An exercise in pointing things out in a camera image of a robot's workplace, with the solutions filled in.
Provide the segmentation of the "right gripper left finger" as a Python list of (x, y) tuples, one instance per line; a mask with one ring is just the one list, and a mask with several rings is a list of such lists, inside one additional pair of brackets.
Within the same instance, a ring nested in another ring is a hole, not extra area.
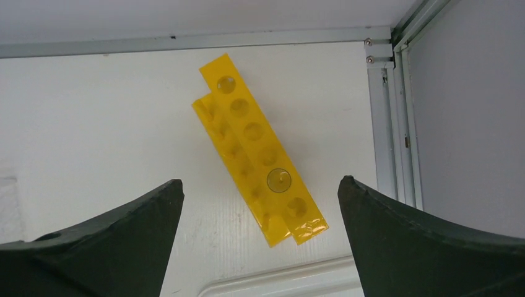
[(1, 245), (2, 296), (159, 296), (183, 208), (172, 179), (31, 242)]

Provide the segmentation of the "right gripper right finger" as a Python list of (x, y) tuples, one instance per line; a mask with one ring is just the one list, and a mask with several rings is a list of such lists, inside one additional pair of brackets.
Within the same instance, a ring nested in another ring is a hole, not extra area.
[(396, 201), (345, 176), (337, 196), (365, 296), (523, 296), (524, 240)]

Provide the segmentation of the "yellow test tube rack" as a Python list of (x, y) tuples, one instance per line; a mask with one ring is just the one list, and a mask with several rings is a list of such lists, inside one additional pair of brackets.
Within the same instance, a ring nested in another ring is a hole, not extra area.
[(329, 225), (227, 54), (200, 68), (210, 92), (192, 107), (268, 245), (303, 244)]

